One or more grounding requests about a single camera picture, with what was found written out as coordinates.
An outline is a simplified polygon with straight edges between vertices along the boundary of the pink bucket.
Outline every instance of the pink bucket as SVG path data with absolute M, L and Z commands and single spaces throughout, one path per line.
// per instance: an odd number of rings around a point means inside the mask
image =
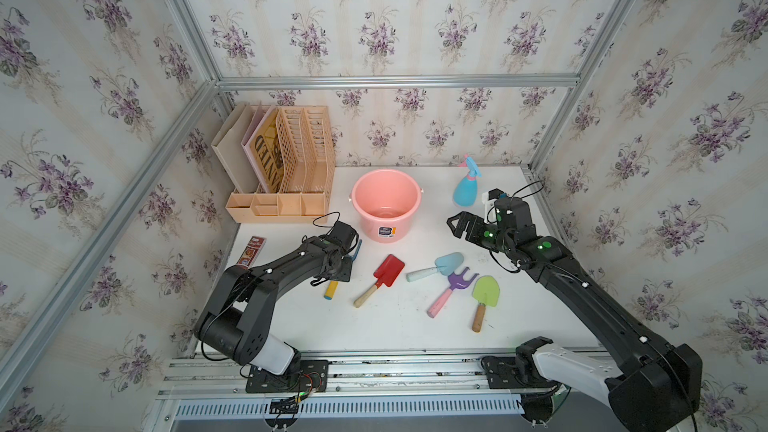
M 371 240 L 390 244 L 408 233 L 422 193 L 410 175 L 383 168 L 360 177 L 350 200 L 360 214 L 362 231 Z

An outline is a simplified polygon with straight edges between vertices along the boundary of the metal vent grille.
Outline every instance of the metal vent grille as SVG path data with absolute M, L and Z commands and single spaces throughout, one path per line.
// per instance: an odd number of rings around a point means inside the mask
M 181 400 L 176 420 L 274 418 L 272 399 Z M 517 394 L 422 395 L 378 398 L 313 397 L 302 402 L 297 417 L 374 418 L 446 415 L 523 414 Z

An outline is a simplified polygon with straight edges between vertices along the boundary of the bucket label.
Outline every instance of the bucket label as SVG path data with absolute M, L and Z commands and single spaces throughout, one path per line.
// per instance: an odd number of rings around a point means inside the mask
M 379 227 L 379 236 L 382 238 L 392 238 L 395 236 L 397 227 Z

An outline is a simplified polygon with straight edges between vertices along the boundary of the tabletop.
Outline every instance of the tabletop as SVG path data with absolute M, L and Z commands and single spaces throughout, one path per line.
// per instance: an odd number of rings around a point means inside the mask
M 482 350 L 513 349 L 537 336 L 544 336 L 565 347 L 595 347 L 598 340 L 576 316 L 542 285 L 526 273 L 509 273 L 488 255 L 488 251 L 454 237 L 446 225 L 448 217 L 461 210 L 482 215 L 480 193 L 500 188 L 508 193 L 527 184 L 521 168 L 482 167 L 478 178 L 478 199 L 470 208 L 452 201 L 456 184 L 467 173 L 459 167 L 398 168 L 411 175 L 424 190 L 412 228 L 392 244 L 374 242 L 361 233 L 362 247 L 352 266 L 349 283 L 339 283 L 332 300 L 323 294 L 326 283 L 312 287 L 304 281 L 278 300 L 270 333 L 305 351 L 397 351 L 397 350 Z M 360 216 L 349 195 L 358 178 L 372 168 L 336 168 L 330 210 L 341 214 L 341 221 L 360 228 Z M 548 235 L 542 214 L 533 197 L 526 199 L 540 235 Z M 303 235 L 320 235 L 324 229 L 312 225 L 242 224 L 234 241 L 227 266 L 236 263 L 253 235 L 266 243 L 254 265 L 266 264 L 295 250 Z M 477 301 L 472 298 L 474 283 L 466 290 L 454 291 L 435 318 L 427 315 L 432 303 L 449 283 L 436 273 L 415 282 L 405 274 L 433 267 L 437 257 L 452 252 L 464 254 L 468 276 L 492 275 L 501 289 L 496 307 L 488 307 L 479 333 L 472 331 Z M 406 266 L 392 287 L 383 286 L 360 308 L 352 303 L 376 279 L 373 272 L 388 254 Z M 498 256 L 505 267 L 506 257 Z

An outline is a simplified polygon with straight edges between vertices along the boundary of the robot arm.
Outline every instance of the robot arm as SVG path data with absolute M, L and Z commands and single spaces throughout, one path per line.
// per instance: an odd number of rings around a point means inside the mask
M 307 238 L 269 264 L 227 268 L 197 319 L 195 337 L 240 365 L 283 374 L 295 350 L 270 335 L 277 299 L 309 277 L 319 279 L 314 284 L 349 281 L 352 259 L 346 254 L 356 236 L 354 228 L 337 221 L 328 234 Z M 239 300 L 248 302 L 243 312 L 233 307 Z
M 556 380 L 610 406 L 630 431 L 662 431 L 699 407 L 701 358 L 688 345 L 673 347 L 632 317 L 590 277 L 558 239 L 536 234 L 528 204 L 499 190 L 496 222 L 462 212 L 448 219 L 456 237 L 507 255 L 554 293 L 605 346 L 619 370 L 579 360 L 545 338 L 518 348 L 514 369 L 523 383 Z

